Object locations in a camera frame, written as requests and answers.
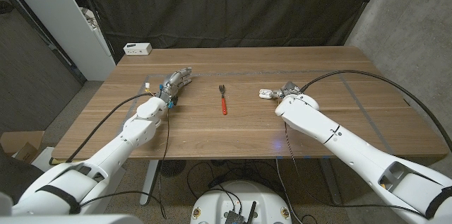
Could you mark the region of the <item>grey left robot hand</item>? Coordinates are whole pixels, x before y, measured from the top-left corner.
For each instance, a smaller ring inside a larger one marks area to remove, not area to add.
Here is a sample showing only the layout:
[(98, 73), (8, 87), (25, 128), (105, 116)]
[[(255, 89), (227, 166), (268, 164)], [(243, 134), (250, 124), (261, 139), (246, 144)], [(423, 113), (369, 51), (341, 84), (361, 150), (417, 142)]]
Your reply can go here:
[(192, 68), (186, 67), (168, 74), (160, 86), (160, 92), (157, 96), (163, 100), (166, 105), (170, 104), (177, 97), (178, 92), (191, 82), (191, 73)]

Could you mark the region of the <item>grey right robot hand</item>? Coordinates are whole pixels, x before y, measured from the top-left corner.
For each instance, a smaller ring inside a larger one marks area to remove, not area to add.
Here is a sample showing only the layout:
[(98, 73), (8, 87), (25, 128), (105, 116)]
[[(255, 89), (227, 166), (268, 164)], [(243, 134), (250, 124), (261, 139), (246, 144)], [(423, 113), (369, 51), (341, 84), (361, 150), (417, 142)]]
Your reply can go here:
[(288, 81), (280, 90), (273, 90), (271, 96), (276, 99), (283, 99), (288, 95), (299, 95), (302, 90), (292, 81)]

